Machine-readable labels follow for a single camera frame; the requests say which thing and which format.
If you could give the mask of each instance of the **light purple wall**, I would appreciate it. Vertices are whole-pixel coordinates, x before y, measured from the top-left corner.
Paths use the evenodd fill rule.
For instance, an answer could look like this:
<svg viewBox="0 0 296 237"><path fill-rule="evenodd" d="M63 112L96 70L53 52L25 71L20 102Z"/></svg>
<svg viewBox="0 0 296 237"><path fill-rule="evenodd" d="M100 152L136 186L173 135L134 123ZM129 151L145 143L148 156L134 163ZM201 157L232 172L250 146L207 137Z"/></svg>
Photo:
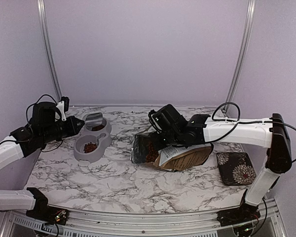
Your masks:
<svg viewBox="0 0 296 237"><path fill-rule="evenodd" d="M44 53L37 3L0 0L0 141L26 123L25 110L54 89ZM0 172L0 188L23 188L33 167L24 159Z"/></svg>
<svg viewBox="0 0 296 237"><path fill-rule="evenodd" d="M282 114L296 127L296 1L259 0L249 49L234 101L244 118ZM293 157L296 133L289 131ZM246 147L256 166L265 152ZM279 205L288 237L296 237L296 163L272 194Z"/></svg>
<svg viewBox="0 0 296 237"><path fill-rule="evenodd" d="M74 104L218 105L246 0L48 0L62 91Z"/></svg>

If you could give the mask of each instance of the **marble countertop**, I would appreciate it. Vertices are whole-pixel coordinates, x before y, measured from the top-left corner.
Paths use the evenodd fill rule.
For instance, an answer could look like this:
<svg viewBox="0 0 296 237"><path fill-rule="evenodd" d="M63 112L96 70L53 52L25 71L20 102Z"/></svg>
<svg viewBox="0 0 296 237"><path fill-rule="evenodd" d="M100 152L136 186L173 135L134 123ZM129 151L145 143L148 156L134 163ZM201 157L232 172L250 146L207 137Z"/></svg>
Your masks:
<svg viewBox="0 0 296 237"><path fill-rule="evenodd" d="M238 144L215 143L208 160L182 172L132 164L133 135L149 127L153 107L71 107L68 114L83 118L102 112L112 125L112 145L95 163L74 158L78 136L65 139L60 148L41 153L26 187L36 187L49 204L67 208L119 213L176 213L239 205L246 186L225 186L218 170L217 152L241 152ZM177 107L189 119L211 114L208 108ZM46 149L55 148L52 143Z"/></svg>

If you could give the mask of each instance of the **black floral coaster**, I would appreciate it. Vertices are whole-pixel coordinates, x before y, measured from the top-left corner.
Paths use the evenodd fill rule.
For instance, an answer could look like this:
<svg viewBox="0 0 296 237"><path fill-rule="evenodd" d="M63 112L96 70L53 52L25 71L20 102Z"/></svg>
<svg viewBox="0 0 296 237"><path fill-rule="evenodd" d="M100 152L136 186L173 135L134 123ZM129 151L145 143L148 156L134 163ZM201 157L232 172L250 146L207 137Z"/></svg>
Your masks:
<svg viewBox="0 0 296 237"><path fill-rule="evenodd" d="M256 178L251 160L247 153L217 153L218 169L224 184L240 186L252 184Z"/></svg>

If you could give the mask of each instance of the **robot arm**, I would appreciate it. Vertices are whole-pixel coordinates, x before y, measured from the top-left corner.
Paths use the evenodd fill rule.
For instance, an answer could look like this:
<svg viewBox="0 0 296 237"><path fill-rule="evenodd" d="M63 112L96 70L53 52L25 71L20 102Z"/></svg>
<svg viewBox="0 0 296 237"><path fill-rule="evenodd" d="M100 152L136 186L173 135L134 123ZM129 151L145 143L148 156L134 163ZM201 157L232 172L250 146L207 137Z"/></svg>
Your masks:
<svg viewBox="0 0 296 237"><path fill-rule="evenodd" d="M67 118L65 112L68 109L68 97L62 97L57 104L34 103L33 116L28 124L11 132L10 136L0 142L0 170L14 161L26 158L37 149L44 149L48 142L77 135L84 121L74 116ZM28 216L47 222L55 221L56 216L53 214L59 211L48 206L48 199L36 188L21 191L0 190L0 211L13 209L28 210ZM66 222L64 212L59 224Z"/></svg>
<svg viewBox="0 0 296 237"><path fill-rule="evenodd" d="M292 167L290 138L280 114L262 119L215 119L193 115L187 121L172 105L149 113L149 121L164 146L191 146L220 142L244 143L268 148L264 166L245 191L238 208L218 212L222 226L259 216L258 205L282 173Z"/></svg>

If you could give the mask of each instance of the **brown kibble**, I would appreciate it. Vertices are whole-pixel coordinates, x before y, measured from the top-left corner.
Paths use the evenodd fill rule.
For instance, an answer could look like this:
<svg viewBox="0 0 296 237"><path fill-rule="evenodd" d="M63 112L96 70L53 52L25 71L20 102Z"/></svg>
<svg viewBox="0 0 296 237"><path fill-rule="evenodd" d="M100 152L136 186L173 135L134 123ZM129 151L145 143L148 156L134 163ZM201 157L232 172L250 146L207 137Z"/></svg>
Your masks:
<svg viewBox="0 0 296 237"><path fill-rule="evenodd" d="M88 144L85 144L84 145L84 153L90 153L90 152L93 152L95 149L97 149L97 144L94 144L92 142L88 143Z"/></svg>
<svg viewBox="0 0 296 237"><path fill-rule="evenodd" d="M100 125L98 125L98 126L93 127L93 128L92 128L92 131L99 131L99 130L103 129L104 127L105 127L105 126L104 126L103 124L100 124Z"/></svg>
<svg viewBox="0 0 296 237"><path fill-rule="evenodd" d="M152 142L148 143L148 155L146 156L146 163L154 162L159 156L159 152L154 149Z"/></svg>

